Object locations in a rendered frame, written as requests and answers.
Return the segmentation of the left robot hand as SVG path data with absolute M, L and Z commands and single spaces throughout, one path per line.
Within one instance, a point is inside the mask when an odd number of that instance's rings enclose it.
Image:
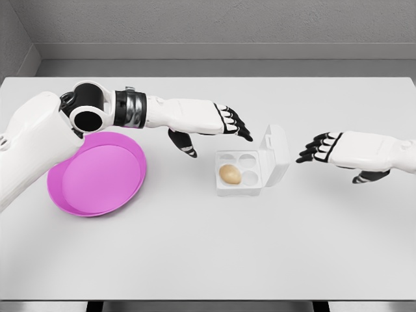
M 168 125 L 168 136 L 174 145 L 192 158 L 198 154 L 192 144 L 190 134 L 237 135 L 251 142 L 250 131 L 239 115 L 226 105 L 212 101 L 187 100 L 179 102 L 180 113 Z

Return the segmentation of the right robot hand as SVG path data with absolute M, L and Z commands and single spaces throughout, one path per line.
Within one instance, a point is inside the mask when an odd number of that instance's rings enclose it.
M 339 168 L 359 170 L 353 184 L 364 184 L 385 178 L 393 165 L 389 152 L 395 143 L 390 136 L 356 131 L 327 132 L 305 145 L 296 162 L 317 161 Z

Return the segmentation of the brown egg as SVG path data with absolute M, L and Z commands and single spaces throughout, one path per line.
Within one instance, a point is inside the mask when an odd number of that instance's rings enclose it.
M 241 171 L 232 164 L 222 165 L 218 173 L 221 180 L 227 184 L 238 185 L 242 181 Z

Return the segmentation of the white egg box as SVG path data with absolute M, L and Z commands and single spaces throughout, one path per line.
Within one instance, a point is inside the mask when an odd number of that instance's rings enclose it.
M 280 182 L 290 163 L 285 131 L 278 125 L 269 125 L 257 150 L 216 152 L 216 193 L 218 196 L 257 196 L 263 188 Z M 220 169 L 225 165 L 239 171 L 240 183 L 229 184 L 220 177 Z

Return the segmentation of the pink oval plate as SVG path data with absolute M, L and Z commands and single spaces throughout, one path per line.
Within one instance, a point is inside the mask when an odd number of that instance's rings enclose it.
M 144 151 L 132 138 L 113 132 L 94 133 L 85 136 L 73 157 L 50 169 L 47 190 L 64 212 L 101 216 L 135 196 L 146 170 Z

